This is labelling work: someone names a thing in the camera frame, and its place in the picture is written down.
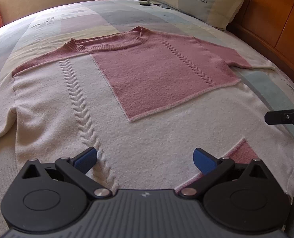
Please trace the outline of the pink and white knit sweater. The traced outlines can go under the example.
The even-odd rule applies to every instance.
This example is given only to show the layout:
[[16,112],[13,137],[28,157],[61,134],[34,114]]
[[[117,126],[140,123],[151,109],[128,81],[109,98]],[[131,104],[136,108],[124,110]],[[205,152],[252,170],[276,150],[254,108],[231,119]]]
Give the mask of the pink and white knit sweater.
[[261,158],[294,196],[294,139],[264,121],[267,107],[233,72],[234,49],[138,26],[71,39],[0,83],[0,137],[16,126],[19,167],[98,151],[94,179],[117,189],[182,188],[195,148],[240,162]]

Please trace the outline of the wooden headboard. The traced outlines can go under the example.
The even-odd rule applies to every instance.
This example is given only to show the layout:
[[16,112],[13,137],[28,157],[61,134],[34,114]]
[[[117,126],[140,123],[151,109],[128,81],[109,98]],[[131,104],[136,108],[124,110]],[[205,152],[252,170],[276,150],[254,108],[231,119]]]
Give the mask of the wooden headboard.
[[245,0],[227,30],[294,82],[294,0]]

